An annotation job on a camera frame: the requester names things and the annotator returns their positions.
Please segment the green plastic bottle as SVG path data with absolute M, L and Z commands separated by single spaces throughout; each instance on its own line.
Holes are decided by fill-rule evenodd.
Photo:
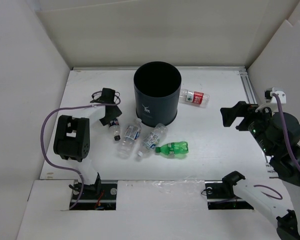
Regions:
M 183 158 L 189 153 L 188 142 L 170 142 L 155 148 L 155 153 L 168 158 Z

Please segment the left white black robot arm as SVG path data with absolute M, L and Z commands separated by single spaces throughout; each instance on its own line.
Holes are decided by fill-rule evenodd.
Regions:
M 85 107 L 64 107 L 64 110 L 76 110 L 73 115 L 62 114 L 58 117 L 53 141 L 53 152 L 61 159 L 70 161 L 68 171 L 78 174 L 79 180 L 69 185 L 70 189 L 82 197 L 97 198 L 102 193 L 101 178 L 95 173 L 92 179 L 84 179 L 91 167 L 85 158 L 91 148 L 91 127 L 100 122 L 109 125 L 122 112 L 120 94 L 111 88 L 103 88 L 92 94 L 90 105 Z

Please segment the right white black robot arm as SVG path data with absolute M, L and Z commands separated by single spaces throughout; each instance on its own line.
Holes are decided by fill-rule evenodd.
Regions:
M 278 107 L 274 113 L 269 106 L 239 101 L 233 107 L 220 110 L 224 127 L 236 118 L 242 121 L 238 131 L 251 133 L 270 165 L 285 186 L 293 209 L 274 203 L 252 186 L 245 176 L 233 171 L 222 178 L 221 191 L 227 197 L 239 197 L 261 213 L 276 228 L 282 240 L 300 240 L 300 124 L 291 114 Z

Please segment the clear bottle red label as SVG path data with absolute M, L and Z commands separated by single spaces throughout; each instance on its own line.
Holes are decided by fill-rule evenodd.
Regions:
M 181 89 L 179 93 L 179 102 L 183 104 L 190 104 L 196 107 L 205 108 L 209 101 L 210 95 L 203 92 Z

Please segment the clear bottle blue Pepsi label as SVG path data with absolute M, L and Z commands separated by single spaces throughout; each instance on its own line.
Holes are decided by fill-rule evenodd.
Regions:
M 117 118 L 108 123 L 108 129 L 116 142 L 121 140 L 121 127 Z

